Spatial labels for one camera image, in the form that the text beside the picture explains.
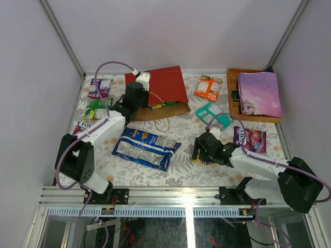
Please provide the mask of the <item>yellow M&Ms packet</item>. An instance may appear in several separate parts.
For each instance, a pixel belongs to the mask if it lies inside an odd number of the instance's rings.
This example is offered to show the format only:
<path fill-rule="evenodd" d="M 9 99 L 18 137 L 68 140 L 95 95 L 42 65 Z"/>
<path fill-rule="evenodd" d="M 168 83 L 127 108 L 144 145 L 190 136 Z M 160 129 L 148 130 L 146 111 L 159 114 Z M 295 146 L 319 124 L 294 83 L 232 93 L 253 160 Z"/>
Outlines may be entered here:
<path fill-rule="evenodd" d="M 205 154 L 205 151 L 201 150 L 200 148 L 193 151 L 192 161 L 196 161 L 205 165 L 212 165 L 215 163 Z"/>

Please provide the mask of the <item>teal snack packet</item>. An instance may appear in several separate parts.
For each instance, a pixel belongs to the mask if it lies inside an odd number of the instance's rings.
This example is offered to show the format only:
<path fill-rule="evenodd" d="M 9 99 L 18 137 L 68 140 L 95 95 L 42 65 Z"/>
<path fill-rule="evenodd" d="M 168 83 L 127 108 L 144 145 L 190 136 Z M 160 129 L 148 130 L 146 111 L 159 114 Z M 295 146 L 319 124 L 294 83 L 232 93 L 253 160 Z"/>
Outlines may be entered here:
<path fill-rule="evenodd" d="M 199 108 L 195 111 L 195 114 L 198 118 L 200 118 L 205 124 L 209 124 L 210 121 L 222 110 L 218 107 L 214 102 L 209 102 L 205 106 Z M 233 120 L 229 117 L 229 115 L 221 115 L 216 117 L 211 126 L 214 128 L 218 128 L 220 130 L 226 129 L 233 123 Z"/>

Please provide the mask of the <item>purple berries packet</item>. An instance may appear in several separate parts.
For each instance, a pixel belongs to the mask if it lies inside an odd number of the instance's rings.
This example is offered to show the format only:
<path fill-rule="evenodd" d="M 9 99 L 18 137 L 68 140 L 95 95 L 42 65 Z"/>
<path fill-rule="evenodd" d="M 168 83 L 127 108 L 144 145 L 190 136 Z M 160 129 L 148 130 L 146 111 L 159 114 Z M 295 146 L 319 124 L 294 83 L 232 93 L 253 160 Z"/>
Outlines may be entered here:
<path fill-rule="evenodd" d="M 89 129 L 92 125 L 90 123 L 78 121 L 77 125 L 75 126 L 72 135 L 76 136 L 77 134 L 86 131 Z"/>
<path fill-rule="evenodd" d="M 244 134 L 245 132 L 242 128 L 235 126 L 233 143 L 241 145 L 241 143 L 244 142 L 244 147 L 246 150 L 259 154 L 266 154 L 267 133 L 265 131 L 246 129 L 246 137 L 244 137 Z"/>

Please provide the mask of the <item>orange snack packet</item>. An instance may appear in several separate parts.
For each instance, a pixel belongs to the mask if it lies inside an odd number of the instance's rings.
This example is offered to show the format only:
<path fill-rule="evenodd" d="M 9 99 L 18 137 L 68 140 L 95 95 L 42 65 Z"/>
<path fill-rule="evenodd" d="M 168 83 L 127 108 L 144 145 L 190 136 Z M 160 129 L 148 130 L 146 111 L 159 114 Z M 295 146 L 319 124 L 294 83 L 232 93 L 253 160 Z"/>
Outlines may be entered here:
<path fill-rule="evenodd" d="M 216 102 L 223 83 L 223 79 L 202 75 L 194 95 Z"/>

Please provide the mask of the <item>yellow green candy packet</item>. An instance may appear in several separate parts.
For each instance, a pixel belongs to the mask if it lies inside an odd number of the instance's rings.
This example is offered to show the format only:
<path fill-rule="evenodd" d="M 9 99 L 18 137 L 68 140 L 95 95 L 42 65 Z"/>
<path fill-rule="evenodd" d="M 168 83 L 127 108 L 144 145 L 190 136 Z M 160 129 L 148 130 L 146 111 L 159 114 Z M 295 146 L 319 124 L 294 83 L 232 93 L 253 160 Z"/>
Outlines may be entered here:
<path fill-rule="evenodd" d="M 165 106 L 173 106 L 173 105 L 176 105 L 178 103 L 179 103 L 179 101 L 161 102 L 161 103 L 150 106 L 150 109 L 153 110 L 153 109 L 158 109 L 158 108 L 165 107 Z"/>

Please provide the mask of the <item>red brown paper bag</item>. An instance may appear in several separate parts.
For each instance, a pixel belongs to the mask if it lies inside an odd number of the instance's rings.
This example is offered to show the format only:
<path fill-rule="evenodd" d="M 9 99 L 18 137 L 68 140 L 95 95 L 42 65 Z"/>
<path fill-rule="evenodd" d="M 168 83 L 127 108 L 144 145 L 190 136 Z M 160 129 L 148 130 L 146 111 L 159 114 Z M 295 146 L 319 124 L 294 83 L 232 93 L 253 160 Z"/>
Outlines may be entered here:
<path fill-rule="evenodd" d="M 146 107 L 138 110 L 133 122 L 153 121 L 160 132 L 168 132 L 157 126 L 156 121 L 166 119 L 170 127 L 170 118 L 190 113 L 188 97 L 180 66 L 171 66 L 147 70 L 151 74 L 149 81 L 149 98 Z M 173 106 L 150 109 L 150 106 L 168 101 L 179 101 Z"/>

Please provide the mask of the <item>blue Doritos chips bag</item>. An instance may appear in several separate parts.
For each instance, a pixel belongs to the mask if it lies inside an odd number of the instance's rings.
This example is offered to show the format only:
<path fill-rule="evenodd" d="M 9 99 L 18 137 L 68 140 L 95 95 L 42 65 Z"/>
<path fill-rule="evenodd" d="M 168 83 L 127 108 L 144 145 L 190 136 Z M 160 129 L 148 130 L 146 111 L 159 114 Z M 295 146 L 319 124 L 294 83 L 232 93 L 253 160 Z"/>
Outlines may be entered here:
<path fill-rule="evenodd" d="M 160 135 L 126 127 L 112 155 L 167 172 L 172 157 L 181 145 Z"/>

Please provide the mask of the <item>red green snack packet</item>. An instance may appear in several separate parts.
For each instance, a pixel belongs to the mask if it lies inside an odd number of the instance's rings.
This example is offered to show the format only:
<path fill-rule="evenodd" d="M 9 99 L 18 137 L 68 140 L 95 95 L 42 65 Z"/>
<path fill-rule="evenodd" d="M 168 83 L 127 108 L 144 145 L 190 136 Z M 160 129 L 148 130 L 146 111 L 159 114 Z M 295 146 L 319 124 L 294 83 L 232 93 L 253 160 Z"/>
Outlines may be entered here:
<path fill-rule="evenodd" d="M 100 99 L 90 99 L 87 102 L 84 120 L 98 120 L 107 116 L 107 110 Z"/>

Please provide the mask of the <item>purple snack packet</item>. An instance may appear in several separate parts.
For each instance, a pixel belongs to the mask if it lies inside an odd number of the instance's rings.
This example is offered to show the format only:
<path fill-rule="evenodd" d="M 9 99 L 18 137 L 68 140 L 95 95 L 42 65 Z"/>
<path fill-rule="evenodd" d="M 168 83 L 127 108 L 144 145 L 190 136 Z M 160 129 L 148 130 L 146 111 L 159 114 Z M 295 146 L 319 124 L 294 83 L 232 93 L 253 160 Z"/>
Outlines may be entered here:
<path fill-rule="evenodd" d="M 107 98 L 110 92 L 110 86 L 113 80 L 111 79 L 97 79 L 97 88 L 103 98 Z M 89 85 L 87 96 L 90 99 L 99 99 L 100 95 L 95 87 L 95 80 L 92 79 Z"/>

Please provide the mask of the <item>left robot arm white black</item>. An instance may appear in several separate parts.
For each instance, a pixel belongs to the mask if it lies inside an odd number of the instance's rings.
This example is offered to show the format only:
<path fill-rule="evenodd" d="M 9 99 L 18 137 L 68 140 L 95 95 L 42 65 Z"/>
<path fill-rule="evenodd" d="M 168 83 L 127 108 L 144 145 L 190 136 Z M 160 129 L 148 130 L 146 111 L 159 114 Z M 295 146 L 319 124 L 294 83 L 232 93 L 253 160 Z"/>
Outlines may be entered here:
<path fill-rule="evenodd" d="M 102 204 L 112 200 L 111 182 L 95 171 L 95 148 L 132 122 L 138 110 L 148 105 L 148 98 L 148 82 L 131 82 L 126 87 L 125 94 L 111 107 L 106 117 L 77 136 L 63 136 L 55 165 L 59 188 L 71 188 L 61 185 L 59 175 L 62 173 L 82 187 L 94 191 L 96 199 Z"/>

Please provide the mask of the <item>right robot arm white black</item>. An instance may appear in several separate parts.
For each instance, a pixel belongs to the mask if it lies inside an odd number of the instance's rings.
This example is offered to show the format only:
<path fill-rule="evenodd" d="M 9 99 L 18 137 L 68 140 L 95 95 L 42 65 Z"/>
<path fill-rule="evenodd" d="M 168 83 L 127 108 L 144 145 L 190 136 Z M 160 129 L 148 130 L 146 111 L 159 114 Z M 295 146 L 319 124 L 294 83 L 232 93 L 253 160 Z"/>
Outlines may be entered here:
<path fill-rule="evenodd" d="M 221 200 L 224 205 L 248 205 L 261 200 L 263 204 L 287 204 L 299 213 L 308 213 L 323 189 L 323 183 L 301 158 L 272 161 L 243 150 L 239 144 L 223 144 L 210 131 L 195 139 L 192 158 L 263 177 L 262 180 L 245 177 L 235 189 L 221 189 L 220 194 L 225 196 Z"/>

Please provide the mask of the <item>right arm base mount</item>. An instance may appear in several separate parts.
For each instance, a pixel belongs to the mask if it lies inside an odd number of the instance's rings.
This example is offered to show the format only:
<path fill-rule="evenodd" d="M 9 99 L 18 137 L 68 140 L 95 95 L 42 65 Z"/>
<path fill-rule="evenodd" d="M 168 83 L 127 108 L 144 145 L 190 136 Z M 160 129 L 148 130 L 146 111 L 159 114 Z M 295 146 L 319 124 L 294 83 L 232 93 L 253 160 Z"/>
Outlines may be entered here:
<path fill-rule="evenodd" d="M 214 196 L 215 199 L 220 200 L 221 205 L 229 206 L 255 206 L 260 198 L 250 196 L 246 190 L 249 187 L 258 186 L 261 180 L 252 177 L 244 177 L 241 182 L 234 188 L 219 187 L 218 194 Z"/>

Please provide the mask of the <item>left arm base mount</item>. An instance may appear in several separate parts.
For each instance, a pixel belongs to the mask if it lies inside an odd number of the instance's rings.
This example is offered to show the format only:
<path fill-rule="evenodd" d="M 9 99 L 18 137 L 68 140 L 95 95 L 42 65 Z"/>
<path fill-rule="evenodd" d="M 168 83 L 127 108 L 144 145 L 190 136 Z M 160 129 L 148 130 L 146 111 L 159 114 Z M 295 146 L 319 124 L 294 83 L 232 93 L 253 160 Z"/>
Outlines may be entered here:
<path fill-rule="evenodd" d="M 88 205 L 127 205 L 129 199 L 129 189 L 113 188 L 113 184 L 109 182 L 106 191 L 102 194 L 92 191 L 92 196 L 88 201 Z"/>

